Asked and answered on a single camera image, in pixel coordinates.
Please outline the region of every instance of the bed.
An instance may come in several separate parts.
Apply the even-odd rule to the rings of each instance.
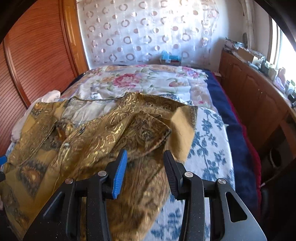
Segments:
[[[195,135],[185,167],[207,180],[225,178],[253,215],[258,216],[260,160],[235,109],[211,72],[161,65],[102,67],[76,78],[59,101],[73,97],[75,101],[103,101],[99,102],[102,111],[96,116],[85,106],[75,110],[75,113],[69,110],[72,122],[81,125],[110,111],[114,104],[110,99],[129,91],[160,95],[198,106]],[[183,202],[170,196],[144,240],[177,240],[183,208]],[[210,237],[209,230],[207,215],[207,239]]]

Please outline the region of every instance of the navy blue blanket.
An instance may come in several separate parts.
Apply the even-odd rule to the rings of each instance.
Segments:
[[[226,128],[226,132],[234,167],[235,191],[253,215],[256,216],[258,211],[256,178],[253,171],[252,156],[244,139],[242,127],[237,121],[227,97],[216,78],[209,71],[205,71],[205,73],[208,75],[206,83],[213,104],[221,115],[223,122],[229,125]]]

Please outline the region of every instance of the clutter on counter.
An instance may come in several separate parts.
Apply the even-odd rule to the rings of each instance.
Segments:
[[[264,56],[261,53],[243,47],[239,47],[237,54],[241,56],[246,62],[250,62],[253,65],[258,63],[261,64],[264,59]]]
[[[285,68],[277,70],[276,66],[269,63],[263,54],[245,47],[246,46],[243,43],[226,38],[223,50],[232,53],[241,62],[246,63],[251,68],[264,74],[272,81],[273,85],[277,89],[286,95],[286,97],[292,96],[296,98],[295,83],[292,80],[286,80]]]
[[[234,50],[238,50],[239,47],[245,47],[245,45],[241,42],[236,42],[231,39],[225,38],[224,47],[223,49],[229,52]]]
[[[288,95],[288,100],[291,102],[295,102],[295,98],[291,94]]]

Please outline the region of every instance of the white wall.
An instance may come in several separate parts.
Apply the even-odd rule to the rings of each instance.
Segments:
[[[242,5],[238,0],[216,0],[219,10],[217,28],[212,36],[212,49],[210,53],[210,70],[218,71],[221,51],[225,37],[242,42],[245,32]]]
[[[257,51],[267,56],[269,46],[269,15],[254,1],[254,34]]]

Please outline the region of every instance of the wooden counter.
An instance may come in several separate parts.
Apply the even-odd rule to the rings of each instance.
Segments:
[[[259,153],[270,149],[272,134],[279,128],[296,157],[296,111],[272,81],[238,58],[222,51],[221,85],[236,108],[248,136]]]

